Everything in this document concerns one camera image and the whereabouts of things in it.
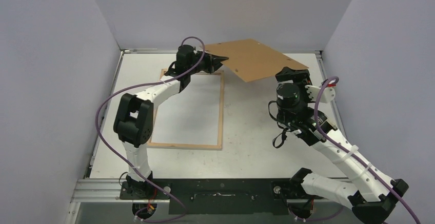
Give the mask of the brown cardboard backing board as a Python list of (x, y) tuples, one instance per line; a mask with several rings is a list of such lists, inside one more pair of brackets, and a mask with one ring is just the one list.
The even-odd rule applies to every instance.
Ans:
[(254, 39), (207, 44), (205, 50), (212, 55), (228, 57), (223, 65), (245, 82), (274, 76), (284, 67), (308, 69), (306, 65)]

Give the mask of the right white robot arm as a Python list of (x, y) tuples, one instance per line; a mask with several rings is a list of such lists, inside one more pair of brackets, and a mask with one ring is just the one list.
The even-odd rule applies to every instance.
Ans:
[(319, 110), (335, 96), (337, 77), (314, 86), (308, 70), (283, 68), (276, 74), (277, 114), (272, 119), (282, 130), (281, 141), (291, 133), (328, 158), (346, 177), (340, 181), (301, 168), (290, 179), (297, 198), (320, 197), (350, 209), (363, 223), (384, 223), (408, 190), (402, 179), (384, 174), (352, 145), (337, 125)]

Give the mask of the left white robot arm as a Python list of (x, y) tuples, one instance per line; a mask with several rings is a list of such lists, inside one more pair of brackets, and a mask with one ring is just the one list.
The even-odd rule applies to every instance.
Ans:
[(118, 135), (130, 162), (126, 176), (127, 189), (139, 198), (148, 198), (155, 187), (148, 163), (146, 143), (151, 138), (154, 110), (170, 97), (181, 93), (199, 72), (212, 74), (228, 60), (227, 56), (198, 51), (191, 45), (181, 45), (160, 83), (146, 90), (120, 99), (113, 130)]

